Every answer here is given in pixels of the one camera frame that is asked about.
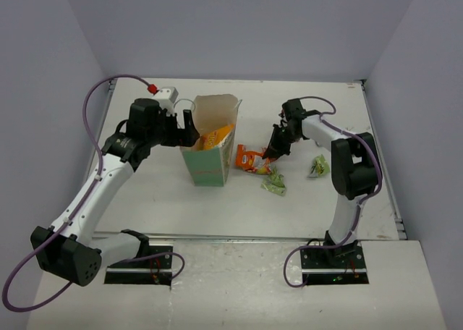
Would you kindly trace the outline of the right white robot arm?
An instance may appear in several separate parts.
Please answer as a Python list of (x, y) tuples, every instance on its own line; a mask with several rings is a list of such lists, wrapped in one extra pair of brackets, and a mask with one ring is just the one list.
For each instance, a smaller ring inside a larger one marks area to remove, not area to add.
[(329, 266), (340, 266), (354, 252), (357, 226), (366, 201), (382, 188), (383, 173), (374, 137), (369, 132), (353, 133), (324, 119), (331, 111), (306, 110), (301, 98), (282, 104), (280, 123), (273, 132), (265, 158), (278, 159), (290, 154), (291, 144), (313, 140), (331, 155), (331, 181), (338, 193), (334, 219), (322, 245), (304, 248), (311, 258), (323, 259)]

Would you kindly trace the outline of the orange snack packet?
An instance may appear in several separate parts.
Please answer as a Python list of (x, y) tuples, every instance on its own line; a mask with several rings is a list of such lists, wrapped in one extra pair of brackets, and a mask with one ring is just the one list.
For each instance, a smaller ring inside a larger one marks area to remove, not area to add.
[(252, 150), (246, 145), (239, 144), (234, 165), (245, 172), (269, 175), (272, 172), (273, 165), (271, 159), (263, 158), (265, 152), (266, 148)]

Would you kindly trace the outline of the yellow Lot 100 candy bag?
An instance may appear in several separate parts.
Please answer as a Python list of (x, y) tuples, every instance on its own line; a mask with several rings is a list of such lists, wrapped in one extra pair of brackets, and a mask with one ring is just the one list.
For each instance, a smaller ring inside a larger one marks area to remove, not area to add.
[(199, 149), (201, 151), (208, 151), (219, 146), (222, 141), (234, 130), (234, 128), (234, 124), (228, 124), (214, 131), (205, 133), (200, 137)]

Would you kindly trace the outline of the green candy packet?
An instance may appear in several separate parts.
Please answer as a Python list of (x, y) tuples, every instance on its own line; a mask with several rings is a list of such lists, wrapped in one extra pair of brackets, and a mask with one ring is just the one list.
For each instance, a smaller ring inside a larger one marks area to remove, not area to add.
[(274, 167), (271, 173), (262, 181), (261, 188), (278, 196), (286, 195), (284, 176)]

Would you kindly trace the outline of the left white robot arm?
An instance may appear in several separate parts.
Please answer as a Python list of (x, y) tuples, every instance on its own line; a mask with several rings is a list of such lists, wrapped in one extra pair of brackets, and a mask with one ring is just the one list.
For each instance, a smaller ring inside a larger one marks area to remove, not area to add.
[(138, 98), (128, 119), (120, 122), (102, 149), (95, 171), (68, 208), (49, 227), (36, 227), (30, 241), (40, 268), (84, 287), (100, 269), (129, 261), (144, 266), (150, 259), (148, 237), (125, 229), (101, 241), (93, 233), (120, 187), (135, 173), (156, 145), (192, 147), (200, 137), (192, 111), (177, 115), (152, 98)]

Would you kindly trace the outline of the light green snack packet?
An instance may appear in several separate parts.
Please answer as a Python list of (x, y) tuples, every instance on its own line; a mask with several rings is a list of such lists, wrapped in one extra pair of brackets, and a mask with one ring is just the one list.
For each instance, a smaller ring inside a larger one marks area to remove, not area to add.
[(324, 177), (330, 173), (330, 166), (323, 154), (316, 156), (311, 163), (309, 178)]

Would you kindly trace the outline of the green paper bag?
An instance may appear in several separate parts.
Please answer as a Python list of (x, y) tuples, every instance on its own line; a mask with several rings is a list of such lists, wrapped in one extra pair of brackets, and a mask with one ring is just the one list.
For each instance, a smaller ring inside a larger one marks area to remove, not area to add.
[(232, 94), (196, 96), (193, 101), (192, 116), (200, 137), (225, 125), (235, 125), (234, 130), (213, 149), (201, 151), (200, 138), (194, 146), (180, 148), (194, 185), (223, 187), (226, 184), (241, 102)]

